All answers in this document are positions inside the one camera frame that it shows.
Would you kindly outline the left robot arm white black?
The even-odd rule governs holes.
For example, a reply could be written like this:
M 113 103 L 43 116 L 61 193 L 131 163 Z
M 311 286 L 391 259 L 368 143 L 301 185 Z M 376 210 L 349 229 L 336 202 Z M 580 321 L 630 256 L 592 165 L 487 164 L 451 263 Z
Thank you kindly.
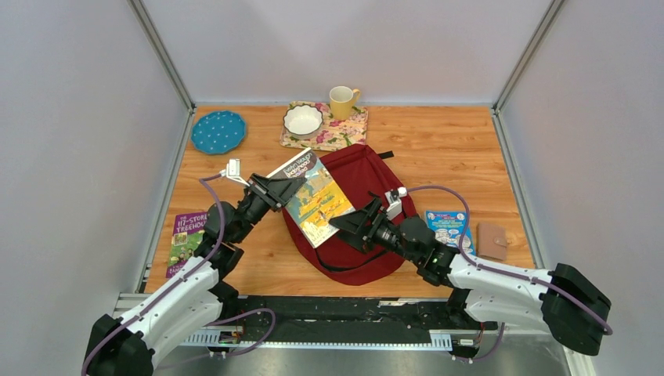
M 214 203 L 199 247 L 167 283 L 134 308 L 117 318 L 105 314 L 93 324 L 81 374 L 152 375 L 194 332 L 236 320 L 237 292 L 223 279 L 244 253 L 237 245 L 267 212 L 285 208 L 306 179 L 257 174 L 249 180 L 238 178 L 244 197 L 236 205 L 220 201 L 209 182 L 200 179 Z

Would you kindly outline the red backpack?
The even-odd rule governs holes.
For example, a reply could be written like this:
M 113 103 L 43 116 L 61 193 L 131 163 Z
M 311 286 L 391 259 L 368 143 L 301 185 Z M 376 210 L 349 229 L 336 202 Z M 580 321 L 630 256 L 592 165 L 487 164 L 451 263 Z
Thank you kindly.
M 284 212 L 288 232 L 300 254 L 326 277 L 351 286 L 368 284 L 395 272 L 404 258 L 385 248 L 385 239 L 376 238 L 387 229 L 387 220 L 370 233 L 377 211 L 368 217 L 364 208 L 386 208 L 386 193 L 403 187 L 402 181 L 384 162 L 383 155 L 367 145 L 347 146 L 320 160 L 357 212 L 349 220 L 337 220 L 342 228 L 316 248 L 292 216 Z

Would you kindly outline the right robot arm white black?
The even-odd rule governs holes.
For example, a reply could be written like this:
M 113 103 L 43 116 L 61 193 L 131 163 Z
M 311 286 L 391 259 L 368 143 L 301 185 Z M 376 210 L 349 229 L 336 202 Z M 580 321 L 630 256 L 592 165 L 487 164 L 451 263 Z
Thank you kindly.
M 452 288 L 446 316 L 454 327 L 474 321 L 526 327 L 588 356 L 596 356 L 603 337 L 613 333 L 610 299 L 573 266 L 525 269 L 470 256 L 436 240 L 418 215 L 394 223 L 377 198 L 330 224 L 356 250 L 379 246 L 412 262 L 429 284 Z

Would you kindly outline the yellow illustrated paperback book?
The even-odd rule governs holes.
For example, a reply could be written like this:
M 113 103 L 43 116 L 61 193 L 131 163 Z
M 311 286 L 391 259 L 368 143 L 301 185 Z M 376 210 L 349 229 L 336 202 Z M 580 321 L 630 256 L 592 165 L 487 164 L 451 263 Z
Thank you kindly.
M 337 228 L 329 224 L 330 219 L 355 211 L 342 188 L 310 148 L 273 170 L 268 177 L 306 178 L 305 184 L 289 200 L 286 210 L 313 248 L 337 232 Z

